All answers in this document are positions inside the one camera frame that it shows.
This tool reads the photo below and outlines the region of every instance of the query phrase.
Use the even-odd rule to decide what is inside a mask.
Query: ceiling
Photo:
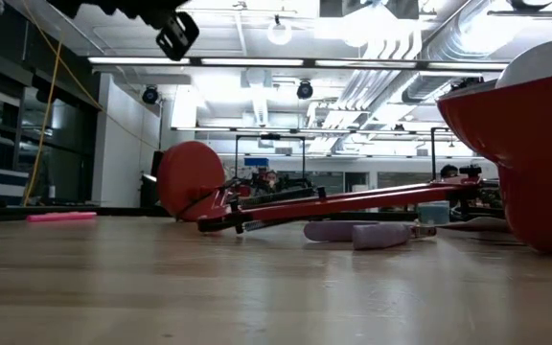
[[[157,31],[147,26],[142,20],[128,19],[118,11],[114,15],[108,16],[97,7],[84,5],[80,8],[78,16],[71,20],[57,12],[45,0],[6,1],[19,11],[29,15],[25,8],[25,4],[27,4],[40,26],[52,36],[62,37],[64,44],[81,56],[163,56],[154,42]],[[466,4],[467,0],[419,0],[421,8],[426,12],[433,12],[433,14],[422,15],[418,21],[390,18],[389,14],[384,14],[384,12],[371,12],[372,15],[376,13],[382,15],[379,20],[373,19],[373,17],[353,17],[354,20],[322,18],[319,17],[319,0],[246,0],[244,2],[247,6],[246,11],[236,11],[235,6],[238,3],[238,0],[192,0],[185,6],[185,10],[193,16],[201,30],[199,39],[187,57],[414,58],[419,53],[413,48],[416,44],[415,38],[412,38],[412,35],[405,37],[405,34],[395,36],[394,33],[398,33],[402,28],[418,29],[418,48],[419,51],[422,48],[425,50],[427,44],[433,43],[425,42],[424,45],[421,45],[421,39],[426,41],[432,32]],[[506,0],[494,0],[491,6],[498,10],[510,9]],[[285,45],[274,44],[267,38],[268,26],[274,22],[276,13],[280,14],[282,23],[291,27],[291,40]],[[476,21],[479,22],[488,20],[486,15],[478,17],[480,20]],[[499,17],[495,20],[500,21],[500,25],[503,25],[502,28],[516,26],[515,24],[518,25],[521,21],[517,17]],[[478,30],[474,31],[472,24],[470,24],[471,29],[468,29],[468,41],[464,41],[464,43],[485,39],[488,40],[487,44],[497,44],[501,37],[508,36],[504,33],[504,29],[499,31],[498,25],[487,25],[481,29],[483,23],[479,23]],[[492,47],[490,52],[485,52],[482,58],[510,60],[535,45],[552,40],[551,24],[552,18],[528,20],[525,25],[517,26],[517,30],[512,32],[512,36],[502,39],[497,46]],[[443,30],[440,35],[445,35],[447,30]],[[379,41],[380,44],[387,42],[387,47],[377,48],[377,52],[372,55],[369,54],[372,49],[371,45],[365,44],[360,47],[349,45],[351,40],[357,39],[360,35],[368,35],[368,32],[374,35],[370,38],[374,39],[371,41]],[[440,39],[440,36],[437,35],[434,40],[440,41]],[[256,100],[252,97],[250,88],[241,87],[244,81],[244,70],[244,68],[181,68],[176,66],[111,69],[118,76],[116,81],[134,97],[138,97],[142,93],[145,85],[158,83],[162,97],[174,98],[175,82],[163,82],[163,78],[170,76],[174,81],[173,76],[189,76],[199,99],[197,107],[199,124],[201,126],[221,125],[225,127],[231,126],[235,123],[232,121],[236,119],[240,124],[247,124],[242,120],[244,116],[252,115],[256,111],[256,107],[253,106],[256,105],[253,103]],[[355,72],[351,70],[274,67],[267,69],[267,73],[271,75],[271,84],[269,85],[271,87],[268,87],[264,96],[268,117],[274,123],[293,124],[292,126],[319,126],[321,123],[319,125],[304,121],[300,123],[300,116],[309,114],[309,107],[313,102],[334,101],[343,96],[347,86],[350,88],[354,83],[353,92],[357,93],[358,97],[372,95],[372,101],[376,100],[362,110],[375,113],[379,112],[378,108],[382,107],[384,110],[386,104],[393,103],[394,97],[395,103],[401,102],[402,98],[397,99],[399,97],[397,93],[400,91],[397,91],[398,87],[395,86],[412,82],[407,74],[399,75],[398,72],[377,72],[357,79],[356,77],[359,76],[356,76]],[[484,77],[486,80],[491,80],[497,78],[498,74],[485,74]],[[302,80],[311,81],[314,95],[310,100],[300,101],[297,99],[295,93]],[[372,90],[372,82],[379,81],[383,85]],[[434,84],[440,86],[448,82],[449,78],[433,81]],[[375,121],[374,128],[388,129],[397,123],[404,124],[409,128],[420,129],[443,126],[442,117],[433,105],[433,98],[439,93],[429,92],[428,95],[422,106],[394,108],[394,113],[398,114],[397,118],[383,122]],[[321,121],[324,122],[329,110],[320,111],[317,114],[322,117]],[[369,124],[370,121],[367,121],[359,125],[363,127]],[[340,142],[351,144],[350,138],[345,139]],[[329,150],[335,148],[335,145],[330,147],[329,144],[326,144],[326,146]]]

